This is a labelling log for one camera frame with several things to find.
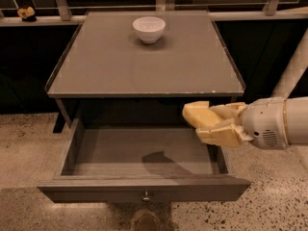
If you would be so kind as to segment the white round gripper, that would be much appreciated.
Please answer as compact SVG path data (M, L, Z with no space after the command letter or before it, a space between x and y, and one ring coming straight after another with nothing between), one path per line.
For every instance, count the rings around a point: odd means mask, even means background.
M289 146L285 132L285 100L281 97L258 99L248 106L244 102L216 105L210 110L227 120L197 128L195 132L203 143L237 147L244 141L251 141L255 147L268 150ZM242 126L234 122L240 115Z

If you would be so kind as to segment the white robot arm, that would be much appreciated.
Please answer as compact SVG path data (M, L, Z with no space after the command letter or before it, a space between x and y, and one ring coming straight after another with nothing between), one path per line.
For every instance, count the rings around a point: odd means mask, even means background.
M286 149L308 145L308 98L265 98L244 107L238 119L195 130L200 140L217 146L250 142L260 149Z

